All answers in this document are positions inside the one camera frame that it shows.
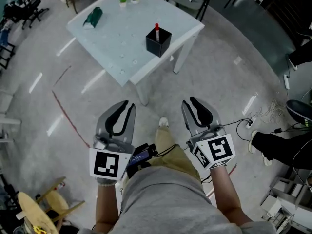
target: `marker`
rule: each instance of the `marker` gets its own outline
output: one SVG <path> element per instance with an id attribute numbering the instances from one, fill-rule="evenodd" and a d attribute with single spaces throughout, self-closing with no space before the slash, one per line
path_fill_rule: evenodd
<path id="1" fill-rule="evenodd" d="M 155 24 L 155 31 L 156 31 L 156 41 L 159 42 L 159 25 L 158 25 L 158 23 Z"/>

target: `white table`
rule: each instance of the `white table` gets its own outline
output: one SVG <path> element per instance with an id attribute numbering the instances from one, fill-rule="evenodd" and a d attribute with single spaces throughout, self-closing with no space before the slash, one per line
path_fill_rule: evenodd
<path id="1" fill-rule="evenodd" d="M 88 14 L 100 7 L 103 15 L 95 29 L 85 30 Z M 170 46 L 159 58 L 146 50 L 145 36 L 155 23 L 172 33 Z M 181 46 L 177 74 L 204 25 L 164 0 L 141 0 L 120 8 L 119 0 L 98 0 L 75 16 L 67 29 L 99 64 L 121 85 L 136 86 L 140 101 L 148 104 L 147 77 Z"/>

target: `red line on floor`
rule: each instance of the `red line on floor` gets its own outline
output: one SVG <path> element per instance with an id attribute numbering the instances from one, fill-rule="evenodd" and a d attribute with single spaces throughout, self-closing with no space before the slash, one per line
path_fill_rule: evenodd
<path id="1" fill-rule="evenodd" d="M 235 170 L 237 164 L 235 164 L 235 166 L 233 167 L 233 169 L 229 172 L 229 175 L 231 175 L 231 173 Z M 213 193 L 215 193 L 215 191 L 213 190 L 211 193 L 209 193 L 209 195 L 207 197 L 210 197 Z"/>
<path id="2" fill-rule="evenodd" d="M 58 80 L 55 82 L 55 84 L 53 85 L 53 87 L 59 82 L 59 80 L 63 77 L 63 75 L 66 73 L 66 71 L 71 68 L 72 65 L 70 65 L 68 68 L 65 69 L 65 71 L 63 72 L 63 74 L 58 78 Z"/>
<path id="3" fill-rule="evenodd" d="M 68 114 L 66 113 L 66 111 L 64 110 L 63 106 L 61 105 L 59 99 L 57 98 L 56 94 L 54 93 L 54 91 L 52 90 L 52 93 L 54 95 L 55 100 L 57 101 L 59 107 L 61 108 L 62 112 L 64 113 L 64 115 L 66 116 L 66 118 L 68 119 L 69 123 L 72 125 L 72 127 L 74 128 L 75 132 L 79 135 L 79 137 L 81 138 L 81 140 L 83 141 L 83 143 L 90 148 L 90 145 L 84 141 L 84 139 L 82 138 L 82 136 L 80 135 L 80 133 L 77 131 L 77 127 L 72 123 L 72 121 L 70 120 Z"/>

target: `gray t-shirt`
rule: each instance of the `gray t-shirt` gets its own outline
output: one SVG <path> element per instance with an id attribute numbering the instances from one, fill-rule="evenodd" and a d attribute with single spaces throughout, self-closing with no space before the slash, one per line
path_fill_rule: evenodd
<path id="1" fill-rule="evenodd" d="M 137 172 L 123 191 L 110 234 L 274 234 L 269 222 L 230 223 L 190 175 L 155 166 Z M 95 234 L 81 230 L 78 234 Z"/>

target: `green tissue pack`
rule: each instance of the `green tissue pack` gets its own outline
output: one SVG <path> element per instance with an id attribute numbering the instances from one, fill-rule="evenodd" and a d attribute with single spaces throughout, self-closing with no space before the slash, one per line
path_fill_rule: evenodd
<path id="1" fill-rule="evenodd" d="M 94 29 L 101 18 L 103 12 L 101 8 L 95 7 L 94 10 L 88 15 L 86 21 L 83 23 L 84 29 Z"/>

